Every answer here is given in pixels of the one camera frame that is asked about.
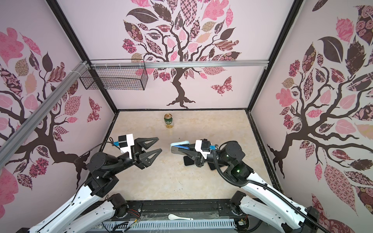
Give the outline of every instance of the black frame edge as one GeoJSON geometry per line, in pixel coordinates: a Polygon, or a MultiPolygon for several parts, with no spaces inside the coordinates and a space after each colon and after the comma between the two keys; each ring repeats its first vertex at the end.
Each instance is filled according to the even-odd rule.
{"type": "Polygon", "coordinates": [[[268,63],[268,66],[267,68],[264,70],[264,72],[262,73],[260,79],[259,79],[259,82],[255,88],[255,91],[254,91],[254,94],[250,100],[250,103],[249,103],[249,106],[247,107],[248,111],[250,112],[253,107],[254,107],[254,104],[260,94],[260,91],[262,90],[263,86],[264,86],[264,83],[266,82],[267,80],[267,77],[268,77],[268,74],[269,72],[271,71],[275,61],[276,61],[276,58],[280,52],[280,49],[282,48],[283,46],[283,43],[286,39],[286,36],[288,35],[289,33],[289,30],[291,29],[293,23],[294,23],[294,20],[299,12],[299,9],[301,7],[303,3],[303,0],[294,0],[293,2],[293,5],[291,6],[290,8],[290,11],[289,11],[289,14],[285,20],[285,23],[281,29],[281,32],[280,32],[280,35],[279,37],[277,38],[277,41],[275,43],[275,46],[271,52],[271,55],[269,56],[269,63],[268,63]]]}
{"type": "MultiPolygon", "coordinates": [[[[69,24],[69,21],[67,20],[65,14],[63,13],[60,5],[57,2],[57,0],[46,0],[46,2],[48,3],[48,5],[49,5],[50,9],[52,10],[52,12],[54,13],[54,15],[56,16],[58,22],[60,23],[61,27],[65,31],[67,37],[69,38],[70,42],[74,46],[74,48],[75,48],[76,52],[78,53],[78,55],[80,56],[80,58],[83,61],[87,61],[88,65],[91,65],[91,61],[90,61],[89,57],[87,56],[87,53],[85,52],[82,44],[80,43],[76,34],[74,33],[74,30],[72,29],[71,25],[69,24]]],[[[105,98],[106,102],[108,103],[108,105],[110,106],[110,108],[113,110],[114,113],[116,113],[118,109],[116,108],[112,98],[110,97],[107,90],[104,88],[104,85],[103,85],[102,81],[100,80],[100,78],[98,78],[98,74],[96,73],[96,71],[95,70],[92,70],[92,71],[95,73],[94,75],[92,75],[92,77],[94,78],[94,81],[96,82],[98,88],[100,89],[102,95],[104,96],[104,98],[105,98]]]]}
{"type": "Polygon", "coordinates": [[[254,133],[254,136],[255,136],[255,140],[257,141],[261,156],[262,156],[264,164],[267,168],[267,172],[268,172],[269,178],[271,179],[272,186],[275,189],[277,189],[279,192],[283,193],[283,190],[282,190],[281,185],[279,183],[279,180],[277,178],[276,172],[273,169],[273,165],[272,165],[271,160],[268,156],[268,153],[265,149],[265,145],[263,144],[263,141],[262,141],[261,136],[259,134],[258,128],[256,127],[256,124],[254,122],[253,116],[251,115],[251,112],[249,112],[249,111],[246,111],[246,115],[247,115],[247,118],[249,119],[251,129],[253,130],[253,133],[254,133]]]}

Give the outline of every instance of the patterned leaf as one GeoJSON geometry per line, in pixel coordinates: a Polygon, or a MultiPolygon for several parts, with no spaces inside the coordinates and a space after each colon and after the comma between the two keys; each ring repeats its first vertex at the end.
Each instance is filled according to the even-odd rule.
{"type": "Polygon", "coordinates": [[[372,80],[373,80],[373,72],[360,76],[359,78],[353,80],[352,83],[350,83],[347,86],[347,90],[362,91],[372,83],[372,80]]]}
{"type": "Polygon", "coordinates": [[[153,51],[153,52],[155,52],[159,55],[162,55],[162,50],[156,43],[154,43],[151,40],[148,40],[148,38],[145,38],[145,39],[146,39],[146,42],[148,43],[148,46],[149,46],[151,51],[153,51]]]}
{"type": "Polygon", "coordinates": [[[39,155],[49,158],[48,149],[44,146],[39,146],[36,148],[39,155]]]}
{"type": "Polygon", "coordinates": [[[356,212],[354,191],[343,173],[327,164],[324,177],[333,193],[356,212]]]}
{"type": "Polygon", "coordinates": [[[36,59],[35,55],[31,52],[30,57],[28,58],[30,65],[37,71],[40,71],[39,62],[36,59]]]}
{"type": "Polygon", "coordinates": [[[215,55],[213,58],[212,58],[212,61],[219,61],[219,58],[221,57],[221,54],[218,54],[218,55],[215,55]]]}
{"type": "Polygon", "coordinates": [[[65,104],[65,114],[72,116],[74,115],[80,107],[81,96],[72,96],[65,104]]]}
{"type": "Polygon", "coordinates": [[[162,24],[162,25],[157,26],[157,28],[159,28],[162,32],[168,32],[171,29],[171,26],[162,24]]]}
{"type": "Polygon", "coordinates": [[[323,174],[323,169],[321,168],[321,164],[318,163],[315,167],[315,174],[318,180],[321,180],[321,176],[323,174]]]}
{"type": "Polygon", "coordinates": [[[129,15],[135,16],[143,23],[154,23],[155,21],[158,21],[158,18],[154,13],[144,8],[133,9],[127,14],[127,16],[129,15]]]}
{"type": "Polygon", "coordinates": [[[318,117],[323,111],[321,111],[320,109],[314,109],[314,110],[311,110],[307,113],[307,115],[310,117],[310,118],[316,118],[318,117]]]}
{"type": "Polygon", "coordinates": [[[136,25],[134,25],[133,23],[128,23],[128,22],[126,22],[124,20],[123,20],[123,23],[124,23],[124,26],[126,28],[126,31],[127,31],[128,35],[133,40],[143,42],[142,41],[143,40],[142,33],[141,33],[140,29],[136,25]]]}
{"type": "Polygon", "coordinates": [[[332,80],[333,82],[339,83],[346,81],[345,77],[343,76],[342,72],[332,68],[332,80]]]}
{"type": "Polygon", "coordinates": [[[195,41],[196,41],[197,43],[203,43],[203,42],[205,42],[205,41],[208,40],[208,38],[210,37],[210,34],[211,34],[211,33],[206,32],[206,33],[200,35],[200,36],[197,38],[197,40],[195,40],[195,41]]]}
{"type": "Polygon", "coordinates": [[[62,126],[56,126],[56,127],[54,127],[53,130],[55,130],[59,134],[68,133],[68,131],[66,129],[64,129],[62,126]]]}
{"type": "Polygon", "coordinates": [[[317,11],[318,9],[320,9],[325,3],[327,2],[327,0],[318,0],[316,5],[313,7],[312,11],[317,11]]]}
{"type": "Polygon", "coordinates": [[[225,69],[223,67],[205,67],[203,71],[208,75],[217,75],[225,71],[225,69]]]}
{"type": "Polygon", "coordinates": [[[373,139],[373,125],[355,125],[361,135],[366,138],[373,139]]]}
{"type": "Polygon", "coordinates": [[[184,21],[183,21],[183,18],[181,18],[181,14],[180,14],[180,11],[179,11],[179,13],[178,13],[178,16],[176,16],[176,19],[175,19],[175,30],[177,31],[177,30],[179,30],[182,26],[183,26],[183,23],[184,23],[184,21]]]}
{"type": "Polygon", "coordinates": [[[234,29],[235,28],[228,28],[225,31],[223,31],[222,34],[220,35],[220,39],[227,40],[232,35],[234,29]]]}
{"type": "Polygon", "coordinates": [[[209,21],[209,22],[205,23],[202,26],[202,31],[209,32],[214,27],[215,24],[216,24],[216,22],[213,22],[213,21],[209,21]]]}
{"type": "Polygon", "coordinates": [[[143,23],[138,23],[137,26],[138,26],[139,28],[141,28],[142,30],[145,30],[145,31],[148,31],[148,30],[149,30],[148,27],[147,27],[145,24],[143,24],[143,23]]]}
{"type": "Polygon", "coordinates": [[[332,128],[334,124],[327,124],[327,123],[324,123],[322,125],[320,125],[320,128],[319,128],[319,133],[325,133],[327,132],[329,129],[332,128]]]}
{"type": "Polygon", "coordinates": [[[372,32],[372,18],[373,18],[373,6],[355,6],[358,10],[359,16],[357,17],[356,23],[356,34],[368,45],[370,45],[373,32],[372,32]]]}
{"type": "Polygon", "coordinates": [[[16,169],[14,170],[13,174],[16,173],[16,172],[22,172],[24,169],[26,168],[26,161],[23,161],[22,163],[20,163],[16,169]]]}
{"type": "Polygon", "coordinates": [[[232,21],[233,21],[233,12],[231,10],[231,7],[229,7],[227,10],[227,14],[225,16],[225,22],[227,24],[227,28],[231,25],[232,21]]]}
{"type": "Polygon", "coordinates": [[[26,76],[28,74],[28,63],[26,62],[26,58],[16,62],[15,70],[18,76],[26,76]]]}
{"type": "Polygon", "coordinates": [[[328,104],[331,100],[331,97],[332,97],[332,93],[330,92],[330,90],[327,90],[320,96],[320,102],[322,104],[328,104]]]}
{"type": "Polygon", "coordinates": [[[341,63],[343,58],[343,46],[341,42],[335,37],[323,37],[324,42],[324,56],[332,62],[341,63]]]}
{"type": "Polygon", "coordinates": [[[349,133],[356,132],[356,129],[354,128],[354,126],[345,119],[340,119],[337,121],[335,130],[337,131],[337,133],[341,133],[341,134],[349,134],[349,133]]]}
{"type": "Polygon", "coordinates": [[[373,186],[373,181],[369,179],[364,174],[357,172],[357,171],[345,171],[345,174],[348,178],[350,178],[352,181],[362,184],[362,185],[371,185],[373,186]]]}
{"type": "Polygon", "coordinates": [[[154,80],[157,79],[157,77],[158,77],[158,70],[157,70],[157,69],[155,69],[155,70],[153,71],[153,77],[154,77],[154,80]]]}
{"type": "Polygon", "coordinates": [[[282,85],[285,87],[285,88],[291,88],[294,84],[294,79],[293,78],[287,78],[285,79],[285,81],[282,83],[282,85]]]}
{"type": "Polygon", "coordinates": [[[356,170],[365,171],[367,169],[370,169],[371,166],[373,166],[373,162],[371,160],[358,159],[353,161],[349,165],[355,168],[356,170]]]}
{"type": "Polygon", "coordinates": [[[294,125],[293,129],[291,131],[298,132],[302,128],[302,122],[298,122],[297,124],[294,125]]]}
{"type": "Polygon", "coordinates": [[[373,104],[367,104],[359,109],[353,116],[359,120],[370,121],[373,118],[373,104]]]}
{"type": "Polygon", "coordinates": [[[173,13],[173,11],[178,6],[178,0],[167,0],[167,4],[168,4],[168,6],[170,7],[170,9],[171,9],[171,11],[173,13]]]}
{"type": "Polygon", "coordinates": [[[25,88],[27,94],[33,93],[36,90],[36,78],[33,72],[27,76],[25,88]]]}
{"type": "Polygon", "coordinates": [[[347,50],[346,67],[348,72],[353,75],[363,66],[365,61],[364,46],[354,39],[347,50]]]}
{"type": "Polygon", "coordinates": [[[66,119],[66,121],[69,122],[69,123],[74,123],[77,120],[78,119],[76,117],[69,117],[69,118],[66,119]]]}
{"type": "Polygon", "coordinates": [[[57,66],[55,69],[50,72],[48,82],[62,82],[63,78],[66,76],[66,72],[64,71],[65,64],[61,62],[61,68],[57,66]]]}
{"type": "Polygon", "coordinates": [[[48,53],[43,57],[43,59],[42,59],[41,62],[43,64],[44,70],[47,73],[52,71],[52,69],[53,69],[53,63],[52,63],[52,60],[50,59],[48,53]]]}
{"type": "Polygon", "coordinates": [[[324,73],[319,69],[316,69],[316,81],[318,81],[318,82],[325,82],[326,81],[326,77],[325,77],[324,73]]]}
{"type": "Polygon", "coordinates": [[[61,135],[55,131],[53,131],[53,138],[59,142],[63,142],[61,135]]]}
{"type": "Polygon", "coordinates": [[[157,40],[157,39],[161,38],[161,35],[159,33],[156,33],[156,32],[147,33],[147,35],[150,36],[153,40],[157,40]]]}
{"type": "Polygon", "coordinates": [[[341,149],[334,150],[334,151],[332,152],[332,155],[334,155],[335,157],[340,158],[340,159],[342,159],[342,160],[353,160],[353,159],[351,159],[351,158],[346,154],[346,152],[344,152],[344,151],[341,150],[341,149]]]}
{"type": "Polygon", "coordinates": [[[311,143],[305,150],[305,159],[307,160],[315,152],[315,145],[311,143]]]}
{"type": "Polygon", "coordinates": [[[280,113],[280,115],[285,115],[288,113],[288,111],[290,110],[290,107],[286,107],[282,110],[282,112],[280,113]]]}
{"type": "Polygon", "coordinates": [[[238,40],[236,40],[235,42],[232,42],[232,41],[221,41],[219,43],[216,43],[214,44],[218,49],[220,49],[221,51],[225,51],[225,50],[232,50],[233,49],[233,46],[237,45],[239,43],[238,40]]]}
{"type": "Polygon", "coordinates": [[[12,74],[9,71],[7,71],[6,69],[4,69],[1,65],[0,65],[0,69],[1,69],[0,74],[1,74],[1,77],[3,78],[3,80],[4,80],[5,85],[14,94],[21,97],[21,95],[22,95],[22,85],[19,82],[18,78],[16,76],[14,76],[14,74],[12,74]]]}
{"type": "Polygon", "coordinates": [[[304,100],[307,101],[313,92],[313,78],[312,78],[312,71],[308,75],[308,78],[304,82],[303,86],[303,91],[304,91],[304,100]]]}
{"type": "Polygon", "coordinates": [[[194,39],[198,36],[198,33],[200,32],[200,22],[196,20],[192,26],[192,29],[190,29],[190,39],[194,39]]]}
{"type": "Polygon", "coordinates": [[[186,62],[187,60],[188,60],[188,51],[186,52],[186,53],[184,53],[184,55],[183,55],[183,59],[184,59],[184,61],[186,62]]]}
{"type": "Polygon", "coordinates": [[[22,186],[29,187],[32,190],[32,179],[28,175],[25,174],[18,174],[17,181],[22,186]]]}
{"type": "Polygon", "coordinates": [[[357,196],[360,198],[361,202],[364,204],[365,208],[373,214],[373,189],[368,187],[358,187],[355,186],[357,196]]]}

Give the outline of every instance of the pink wall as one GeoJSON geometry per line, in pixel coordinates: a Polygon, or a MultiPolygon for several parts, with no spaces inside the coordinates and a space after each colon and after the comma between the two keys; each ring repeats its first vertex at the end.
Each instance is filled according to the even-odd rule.
{"type": "MultiPolygon", "coordinates": [[[[3,144],[80,58],[43,0],[3,2],[0,19],[3,144]]],[[[74,160],[102,141],[112,117],[98,90],[78,80],[66,92],[0,171],[1,231],[37,224],[76,192],[87,171],[74,160]]]]}
{"type": "Polygon", "coordinates": [[[373,6],[306,1],[253,109],[286,195],[371,232],[373,6]]]}

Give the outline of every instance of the tree mural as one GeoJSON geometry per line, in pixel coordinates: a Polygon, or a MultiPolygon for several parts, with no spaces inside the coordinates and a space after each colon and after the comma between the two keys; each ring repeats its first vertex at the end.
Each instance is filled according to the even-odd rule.
{"type": "Polygon", "coordinates": [[[286,158],[293,142],[301,141],[299,149],[305,149],[306,159],[315,155],[317,179],[322,179],[324,174],[333,193],[354,211],[355,189],[361,202],[373,214],[373,189],[360,187],[373,186],[373,181],[360,172],[370,169],[373,161],[355,159],[343,151],[345,148],[360,148],[373,153],[371,147],[358,144],[356,141],[361,137],[373,139],[373,125],[366,123],[373,119],[373,105],[360,106],[363,98],[373,98],[373,87],[370,87],[373,70],[369,69],[366,72],[367,69],[361,69],[364,64],[365,67],[373,67],[369,66],[373,63],[373,51],[370,58],[366,59],[364,50],[365,43],[369,51],[373,45],[373,7],[356,8],[358,20],[355,32],[351,20],[338,19],[336,31],[342,42],[335,37],[320,38],[323,42],[323,53],[317,52],[311,44],[302,64],[295,60],[290,65],[290,77],[284,80],[284,88],[276,94],[276,99],[284,107],[280,115],[284,116],[283,125],[288,131],[281,150],[275,150],[269,145],[268,147],[275,156],[275,168],[278,164],[285,178],[282,170],[283,159],[286,158]],[[349,43],[347,51],[344,51],[342,43],[349,43]],[[323,65],[324,58],[330,66],[323,65]],[[345,71],[334,68],[341,65],[345,66],[345,71]],[[352,124],[353,119],[363,122],[352,124]],[[337,139],[338,143],[328,143],[330,139],[337,139]],[[320,150],[323,151],[326,164],[320,160],[320,150]],[[340,169],[352,168],[355,171],[342,172],[331,166],[331,161],[340,166],[340,169]]]}
{"type": "MultiPolygon", "coordinates": [[[[7,28],[7,34],[0,32],[0,56],[6,66],[8,66],[9,59],[23,57],[21,51],[24,48],[24,44],[17,41],[16,30],[7,28]]],[[[34,41],[25,36],[22,36],[22,39],[29,47],[29,55],[15,64],[14,69],[17,76],[10,72],[9,68],[0,64],[1,77],[5,84],[3,91],[0,91],[0,112],[8,116],[6,118],[0,117],[0,131],[10,132],[7,135],[3,132],[0,133],[0,138],[5,141],[25,122],[28,115],[43,103],[47,98],[47,90],[49,88],[51,91],[55,90],[52,83],[61,82],[66,76],[63,62],[60,63],[60,66],[53,68],[48,53],[41,56],[41,51],[34,41]],[[42,83],[41,88],[38,88],[38,83],[42,83]]],[[[22,186],[32,189],[32,179],[47,172],[47,168],[52,162],[51,159],[53,163],[73,163],[77,171],[78,185],[82,169],[87,169],[84,162],[89,157],[89,153],[78,158],[76,154],[67,154],[57,150],[57,143],[63,141],[62,135],[68,133],[63,125],[77,121],[77,118],[73,116],[80,106],[81,96],[74,96],[77,89],[78,82],[76,81],[34,130],[36,136],[31,135],[29,139],[33,139],[28,139],[29,142],[21,145],[16,151],[15,155],[22,154],[23,156],[6,163],[6,165],[19,163],[13,174],[16,173],[18,183],[22,186]],[[58,119],[62,115],[67,115],[67,117],[58,119]]],[[[100,110],[99,106],[93,106],[92,109],[94,110],[94,108],[96,111],[100,110]]]]}
{"type": "MultiPolygon", "coordinates": [[[[226,12],[224,11],[229,4],[228,0],[222,0],[222,2],[219,0],[180,0],[181,9],[178,12],[175,10],[178,0],[158,0],[157,3],[150,1],[152,6],[148,0],[131,1],[143,7],[133,9],[127,14],[127,16],[134,16],[142,23],[134,24],[124,21],[127,33],[136,44],[130,39],[124,39],[122,47],[133,54],[133,62],[138,62],[136,59],[144,59],[147,62],[235,60],[240,54],[231,51],[239,41],[228,41],[234,31],[234,28],[228,28],[233,21],[233,12],[230,7],[226,12]],[[201,21],[205,18],[212,20],[204,23],[202,27],[200,27],[199,18],[196,19],[200,11],[197,1],[201,2],[199,3],[202,6],[201,10],[204,9],[201,21]],[[155,22],[159,25],[149,29],[150,24],[155,22]],[[229,52],[216,54],[215,50],[229,52]]],[[[179,103],[181,107],[188,108],[184,103],[195,103],[195,101],[185,96],[180,79],[182,77],[194,79],[195,75],[207,79],[207,75],[216,75],[224,70],[223,67],[205,67],[203,71],[185,67],[147,69],[147,73],[153,74],[154,80],[159,78],[165,82],[172,79],[178,96],[167,106],[179,103]]],[[[232,89],[230,83],[229,77],[223,85],[214,85],[211,88],[223,94],[232,89]]]]}

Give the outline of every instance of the pink leaf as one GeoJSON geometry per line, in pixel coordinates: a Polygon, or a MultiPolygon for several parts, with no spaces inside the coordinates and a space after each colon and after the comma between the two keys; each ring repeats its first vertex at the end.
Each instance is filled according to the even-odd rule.
{"type": "Polygon", "coordinates": [[[225,22],[227,24],[227,27],[231,25],[232,21],[233,21],[233,12],[231,10],[231,7],[229,7],[229,9],[227,10],[227,14],[225,16],[225,22]]]}
{"type": "Polygon", "coordinates": [[[354,126],[345,119],[340,119],[337,121],[335,130],[338,133],[342,133],[342,134],[349,134],[349,133],[356,132],[356,129],[354,128],[354,126]]]}
{"type": "Polygon", "coordinates": [[[201,78],[207,79],[207,76],[204,73],[200,73],[201,78]]]}
{"type": "Polygon", "coordinates": [[[324,92],[324,94],[320,96],[320,102],[322,104],[328,104],[330,102],[331,97],[332,97],[332,94],[330,90],[327,90],[326,92],[324,92]]]}
{"type": "Polygon", "coordinates": [[[177,51],[173,52],[171,55],[171,61],[175,60],[177,56],[178,56],[178,52],[177,51]]]}
{"type": "Polygon", "coordinates": [[[320,109],[315,109],[315,110],[312,110],[310,111],[309,113],[307,113],[307,115],[310,117],[310,118],[315,118],[315,117],[318,117],[323,111],[321,111],[320,109]]]}
{"type": "Polygon", "coordinates": [[[6,95],[0,95],[0,107],[9,108],[13,104],[13,100],[6,95]]]}
{"type": "Polygon", "coordinates": [[[36,100],[34,95],[30,95],[25,99],[23,105],[27,109],[36,110],[38,108],[38,101],[36,100]]]}
{"type": "Polygon", "coordinates": [[[172,39],[168,38],[167,39],[167,46],[169,48],[173,48],[175,46],[175,42],[172,39]]]}
{"type": "Polygon", "coordinates": [[[77,121],[77,118],[76,117],[69,117],[66,119],[67,122],[69,123],[74,123],[75,121],[77,121]]]}
{"type": "Polygon", "coordinates": [[[315,167],[315,174],[316,174],[317,179],[320,180],[321,176],[323,174],[323,169],[321,168],[321,164],[320,163],[318,163],[316,165],[316,167],[315,167]]]}
{"type": "Polygon", "coordinates": [[[339,105],[343,108],[343,109],[348,109],[352,106],[352,104],[355,102],[355,97],[356,95],[353,94],[353,95],[348,95],[344,98],[341,99],[341,101],[339,102],[339,105]]]}
{"type": "Polygon", "coordinates": [[[0,117],[0,130],[4,130],[8,127],[9,120],[3,117],[0,117]]]}
{"type": "Polygon", "coordinates": [[[198,44],[197,43],[191,43],[188,45],[189,52],[193,53],[197,50],[198,44]]]}
{"type": "Polygon", "coordinates": [[[179,40],[180,40],[180,41],[183,41],[183,40],[185,40],[186,38],[187,38],[187,36],[186,36],[184,30],[181,30],[181,31],[180,31],[180,34],[179,34],[179,40]]]}
{"type": "Polygon", "coordinates": [[[326,165],[324,177],[333,193],[356,212],[354,191],[343,173],[335,167],[326,165]]]}

